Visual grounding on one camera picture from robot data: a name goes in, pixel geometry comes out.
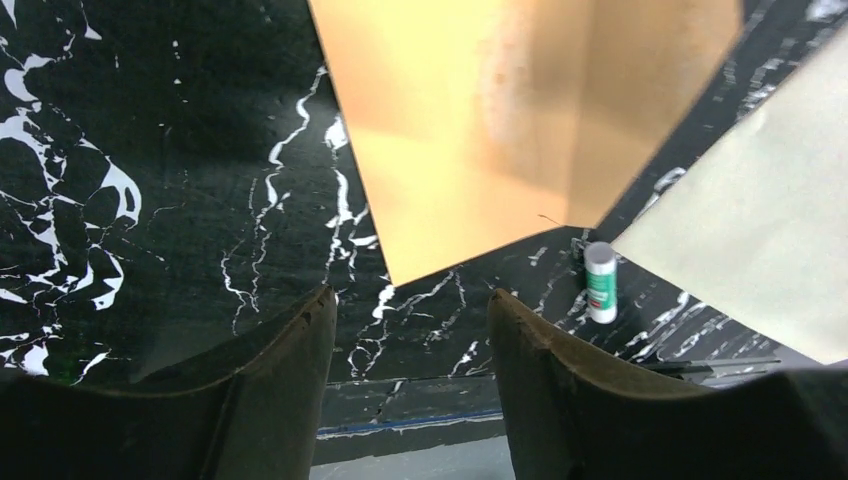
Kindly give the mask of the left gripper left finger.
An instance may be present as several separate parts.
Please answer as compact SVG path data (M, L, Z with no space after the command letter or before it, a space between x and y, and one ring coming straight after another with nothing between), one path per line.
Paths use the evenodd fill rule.
M5 479L305 479L335 342L322 285L249 332L119 386L1 375Z

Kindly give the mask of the orange paper envelope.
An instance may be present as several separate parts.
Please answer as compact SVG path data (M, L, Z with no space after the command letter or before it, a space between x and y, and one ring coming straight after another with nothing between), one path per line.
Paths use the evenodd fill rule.
M392 284L592 227L736 43L738 1L314 1Z

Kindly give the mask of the green white glue stick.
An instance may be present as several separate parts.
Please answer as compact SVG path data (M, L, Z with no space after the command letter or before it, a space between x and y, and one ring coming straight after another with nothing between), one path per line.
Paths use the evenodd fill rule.
M609 243L592 242L584 249L587 309L599 324L612 323L617 309L617 257Z

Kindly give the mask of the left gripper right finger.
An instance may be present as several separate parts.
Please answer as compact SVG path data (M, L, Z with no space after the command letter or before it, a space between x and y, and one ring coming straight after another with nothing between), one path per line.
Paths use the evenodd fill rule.
M843 479L847 373L714 389L619 359L498 289L487 308L519 479Z

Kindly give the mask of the beige ornate letter sheet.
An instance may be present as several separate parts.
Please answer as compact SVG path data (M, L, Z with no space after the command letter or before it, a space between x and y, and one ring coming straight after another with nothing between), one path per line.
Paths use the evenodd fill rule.
M847 34L630 225L615 249L819 362L847 357Z

